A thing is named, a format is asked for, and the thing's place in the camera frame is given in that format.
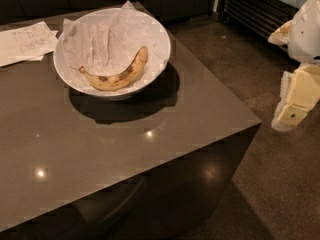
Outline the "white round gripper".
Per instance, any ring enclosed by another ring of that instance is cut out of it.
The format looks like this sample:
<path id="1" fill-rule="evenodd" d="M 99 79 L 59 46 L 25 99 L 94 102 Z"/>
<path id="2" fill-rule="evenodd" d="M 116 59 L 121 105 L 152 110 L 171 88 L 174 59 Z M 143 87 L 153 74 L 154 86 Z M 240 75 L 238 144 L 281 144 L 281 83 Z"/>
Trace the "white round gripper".
<path id="1" fill-rule="evenodd" d="M 285 132 L 297 127 L 320 100 L 320 0 L 306 0 L 299 11 L 268 38 L 272 44 L 288 44 L 288 54 L 301 63 L 293 73 L 284 72 L 280 102 L 271 127 Z"/>

